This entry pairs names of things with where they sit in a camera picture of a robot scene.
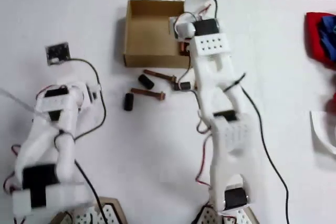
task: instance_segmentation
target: small screw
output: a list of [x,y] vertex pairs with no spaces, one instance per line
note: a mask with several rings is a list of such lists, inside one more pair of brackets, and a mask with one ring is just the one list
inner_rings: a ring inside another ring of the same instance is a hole
[[131,89],[131,93],[147,95],[149,97],[155,97],[159,101],[163,101],[165,99],[165,97],[166,97],[166,94],[163,93],[163,92],[161,92],[161,93],[155,93],[155,92],[152,92],[152,91],[149,91],[149,90],[135,89],[135,88]]
[[176,82],[176,76],[167,76],[165,74],[154,72],[154,71],[151,71],[151,70],[148,70],[148,69],[145,69],[143,72],[148,74],[149,76],[155,76],[155,77],[158,77],[158,78],[161,78],[161,79],[164,79],[164,80],[168,80],[172,83]]

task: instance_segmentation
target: white table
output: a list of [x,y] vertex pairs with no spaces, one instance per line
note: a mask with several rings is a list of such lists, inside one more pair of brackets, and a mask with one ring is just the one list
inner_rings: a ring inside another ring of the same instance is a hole
[[[333,71],[309,59],[303,21],[308,11],[333,12],[333,0],[218,0],[237,73],[262,112],[270,155],[290,190],[291,223],[334,221],[336,160],[313,145],[309,110],[322,110],[332,97]],[[194,182],[203,136],[192,94],[167,93],[164,102],[135,97],[122,109],[124,94],[137,86],[141,69],[122,63],[127,0],[0,0],[0,87],[34,106],[36,92],[52,83],[45,46],[68,41],[73,57],[98,69],[108,116],[103,128],[77,143],[77,158],[98,194],[119,199],[129,223],[190,223],[207,188]],[[78,72],[94,81],[86,66]],[[176,75],[183,70],[162,70]],[[12,170],[9,148],[22,143],[32,115],[0,97],[0,180]],[[261,142],[260,223],[285,223],[285,191]],[[208,169],[211,144],[207,148]],[[208,170],[204,174],[208,179]],[[0,222],[12,223],[11,200],[0,194]],[[29,217],[27,223],[47,223]]]

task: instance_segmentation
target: blue fabric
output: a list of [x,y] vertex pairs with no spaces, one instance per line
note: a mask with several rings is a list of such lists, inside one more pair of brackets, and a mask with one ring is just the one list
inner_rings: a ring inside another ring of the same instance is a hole
[[321,19],[319,32],[322,47],[332,61],[336,61],[336,16],[324,16]]

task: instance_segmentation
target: red cloth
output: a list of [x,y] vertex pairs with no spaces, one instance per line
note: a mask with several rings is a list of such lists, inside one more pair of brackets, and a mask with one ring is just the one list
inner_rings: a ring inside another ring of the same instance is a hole
[[335,65],[335,63],[332,60],[330,60],[326,55],[326,53],[324,52],[320,42],[318,23],[324,16],[334,16],[334,15],[330,13],[307,13],[306,24],[309,38],[309,46],[312,52],[312,57],[315,60],[318,60],[323,64]]

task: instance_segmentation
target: open cardboard box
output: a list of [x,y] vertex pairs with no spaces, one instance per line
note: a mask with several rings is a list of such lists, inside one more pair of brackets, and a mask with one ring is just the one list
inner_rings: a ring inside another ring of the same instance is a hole
[[169,18],[183,13],[183,1],[128,1],[124,62],[126,67],[188,68],[169,31]]

